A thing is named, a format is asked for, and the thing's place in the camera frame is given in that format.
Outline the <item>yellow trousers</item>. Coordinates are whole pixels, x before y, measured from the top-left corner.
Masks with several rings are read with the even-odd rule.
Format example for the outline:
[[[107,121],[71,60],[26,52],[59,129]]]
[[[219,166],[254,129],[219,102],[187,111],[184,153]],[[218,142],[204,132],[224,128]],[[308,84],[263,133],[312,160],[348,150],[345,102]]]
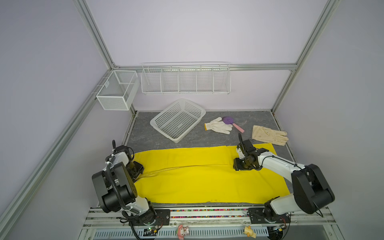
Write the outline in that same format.
[[[157,204],[264,204],[289,195],[286,181],[268,170],[236,171],[235,146],[150,150],[135,154],[144,166],[139,196]]]

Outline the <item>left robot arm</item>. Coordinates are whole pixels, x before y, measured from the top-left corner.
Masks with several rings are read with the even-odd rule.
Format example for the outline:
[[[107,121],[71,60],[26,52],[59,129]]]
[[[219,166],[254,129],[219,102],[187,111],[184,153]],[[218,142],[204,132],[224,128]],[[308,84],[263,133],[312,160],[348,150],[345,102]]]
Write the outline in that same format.
[[[132,148],[117,147],[115,141],[112,145],[113,153],[106,157],[105,168],[92,176],[100,207],[105,213],[121,211],[123,224],[154,224],[157,213],[149,200],[139,196],[135,186],[144,166],[134,160]]]

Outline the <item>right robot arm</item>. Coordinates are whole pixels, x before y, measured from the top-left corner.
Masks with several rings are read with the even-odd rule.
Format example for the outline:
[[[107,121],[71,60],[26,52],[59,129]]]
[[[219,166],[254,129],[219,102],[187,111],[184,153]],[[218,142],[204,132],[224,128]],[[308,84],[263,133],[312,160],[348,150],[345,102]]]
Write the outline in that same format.
[[[264,209],[249,208],[252,223],[274,224],[288,221],[290,213],[303,211],[306,214],[320,213],[321,209],[335,200],[335,195],[321,169],[314,165],[302,165],[278,157],[265,148],[256,148],[250,140],[239,134],[238,158],[234,159],[236,171],[270,170],[292,184],[293,193],[276,197],[264,204]]]

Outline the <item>beige leather glove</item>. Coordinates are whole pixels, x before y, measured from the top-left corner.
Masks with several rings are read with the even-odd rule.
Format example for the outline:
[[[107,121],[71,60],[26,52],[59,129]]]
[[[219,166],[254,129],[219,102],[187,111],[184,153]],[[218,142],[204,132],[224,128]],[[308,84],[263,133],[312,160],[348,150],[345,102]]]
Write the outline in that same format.
[[[289,140],[287,135],[287,132],[284,131],[276,131],[270,128],[254,125],[252,139],[263,143],[284,146]]]

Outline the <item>purple and pink brush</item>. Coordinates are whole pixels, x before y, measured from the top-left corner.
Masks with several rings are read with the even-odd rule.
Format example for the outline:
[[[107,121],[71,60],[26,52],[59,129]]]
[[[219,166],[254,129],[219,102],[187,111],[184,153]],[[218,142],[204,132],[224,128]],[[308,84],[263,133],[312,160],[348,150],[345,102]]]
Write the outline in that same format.
[[[243,133],[245,132],[244,129],[242,129],[241,127],[239,127],[239,126],[235,123],[235,121],[234,121],[233,118],[231,118],[231,117],[223,117],[222,120],[223,120],[223,122],[224,122],[225,124],[227,124],[227,125],[232,125],[233,127],[235,127],[240,133],[243,134]]]

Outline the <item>white knit glove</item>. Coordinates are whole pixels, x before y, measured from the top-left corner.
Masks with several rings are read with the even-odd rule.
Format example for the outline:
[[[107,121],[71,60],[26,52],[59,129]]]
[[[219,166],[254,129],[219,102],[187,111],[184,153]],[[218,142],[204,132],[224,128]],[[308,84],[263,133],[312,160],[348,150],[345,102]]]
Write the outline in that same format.
[[[216,133],[221,133],[226,135],[229,135],[231,130],[233,129],[233,126],[224,123],[221,117],[218,117],[210,121],[209,123],[205,123],[204,127],[206,131],[211,130]]]

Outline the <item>white plastic laundry basket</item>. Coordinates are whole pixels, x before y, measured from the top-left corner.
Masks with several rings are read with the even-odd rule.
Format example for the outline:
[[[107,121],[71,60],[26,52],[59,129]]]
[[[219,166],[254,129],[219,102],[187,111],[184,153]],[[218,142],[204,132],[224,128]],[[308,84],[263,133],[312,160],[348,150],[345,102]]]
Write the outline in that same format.
[[[179,143],[206,115],[206,110],[187,99],[179,99],[151,119],[151,126]]]

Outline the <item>yellow duck toy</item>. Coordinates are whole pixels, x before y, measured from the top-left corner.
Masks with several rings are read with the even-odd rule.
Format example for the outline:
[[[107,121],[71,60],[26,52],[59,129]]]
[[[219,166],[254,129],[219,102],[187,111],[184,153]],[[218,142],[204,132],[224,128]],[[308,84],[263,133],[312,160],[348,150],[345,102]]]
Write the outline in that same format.
[[[245,226],[244,234],[247,237],[251,237],[251,238],[254,238],[254,239],[257,237],[257,234],[254,232],[254,230],[250,226]]]

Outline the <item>pink plush toy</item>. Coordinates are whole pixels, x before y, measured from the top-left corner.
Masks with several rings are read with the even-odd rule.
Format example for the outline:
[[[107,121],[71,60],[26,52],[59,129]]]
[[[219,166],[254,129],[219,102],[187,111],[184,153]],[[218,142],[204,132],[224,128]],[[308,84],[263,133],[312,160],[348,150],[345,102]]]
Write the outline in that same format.
[[[179,240],[184,240],[186,236],[190,235],[189,227],[179,225],[177,235]]]

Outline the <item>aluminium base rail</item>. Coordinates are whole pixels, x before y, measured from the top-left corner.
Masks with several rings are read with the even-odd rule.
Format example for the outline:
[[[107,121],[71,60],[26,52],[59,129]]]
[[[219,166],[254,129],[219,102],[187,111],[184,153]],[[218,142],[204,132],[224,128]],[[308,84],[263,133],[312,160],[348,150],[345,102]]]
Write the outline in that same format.
[[[249,209],[261,209],[261,206],[215,206],[215,207],[164,207],[156,208],[159,216],[157,225],[164,227],[238,227],[238,226],[291,226],[335,225],[336,220],[328,208],[322,209],[322,215],[309,215],[302,211],[284,214],[271,223],[257,218]]]

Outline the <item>white mesh wall box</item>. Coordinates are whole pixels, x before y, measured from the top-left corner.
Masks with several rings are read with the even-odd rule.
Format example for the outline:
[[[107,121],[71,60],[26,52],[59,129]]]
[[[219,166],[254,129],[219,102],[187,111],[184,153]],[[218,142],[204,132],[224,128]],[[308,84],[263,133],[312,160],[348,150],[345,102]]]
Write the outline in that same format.
[[[96,97],[107,111],[129,111],[139,89],[136,71],[113,70]]]

